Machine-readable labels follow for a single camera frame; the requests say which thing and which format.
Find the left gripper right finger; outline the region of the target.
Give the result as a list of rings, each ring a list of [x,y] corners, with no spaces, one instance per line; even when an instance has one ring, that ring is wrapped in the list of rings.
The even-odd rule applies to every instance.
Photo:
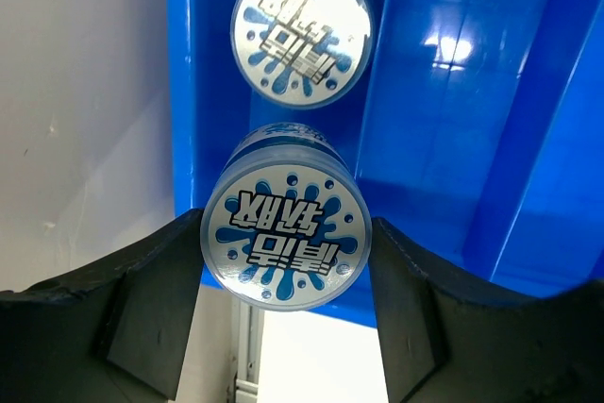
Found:
[[[537,298],[373,222],[370,277],[392,402],[599,402],[603,283]]]

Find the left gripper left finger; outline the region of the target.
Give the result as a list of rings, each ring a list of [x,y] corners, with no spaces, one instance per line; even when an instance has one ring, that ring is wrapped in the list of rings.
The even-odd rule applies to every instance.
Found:
[[[175,399],[203,269],[202,212],[1,294],[5,402]]]

